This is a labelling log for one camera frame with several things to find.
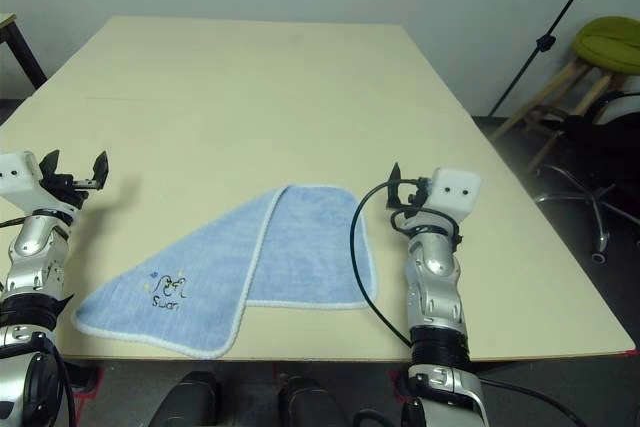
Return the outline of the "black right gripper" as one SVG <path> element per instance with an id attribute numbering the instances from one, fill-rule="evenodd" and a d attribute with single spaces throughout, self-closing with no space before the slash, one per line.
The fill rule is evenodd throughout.
<path id="1" fill-rule="evenodd" d="M 428 177 L 418 177 L 417 179 L 404 179 L 402 184 L 414 187 L 414 192 L 407 197 L 407 203 L 403 205 L 399 195 L 399 181 L 401 177 L 401 169 L 397 162 L 394 163 L 389 178 L 387 180 L 387 209 L 399 209 L 405 213 L 418 213 L 426 204 L 429 198 L 432 180 Z"/>

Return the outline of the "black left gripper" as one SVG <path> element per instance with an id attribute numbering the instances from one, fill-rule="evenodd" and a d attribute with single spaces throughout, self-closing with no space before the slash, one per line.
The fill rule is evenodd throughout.
<path id="1" fill-rule="evenodd" d="M 42 158 L 39 163 L 43 176 L 40 183 L 57 200 L 80 210 L 89 197 L 90 190 L 104 188 L 109 174 L 107 152 L 102 151 L 97 156 L 93 166 L 93 177 L 84 180 L 75 180 L 71 174 L 57 174 L 59 155 L 60 150 L 55 149 Z"/>

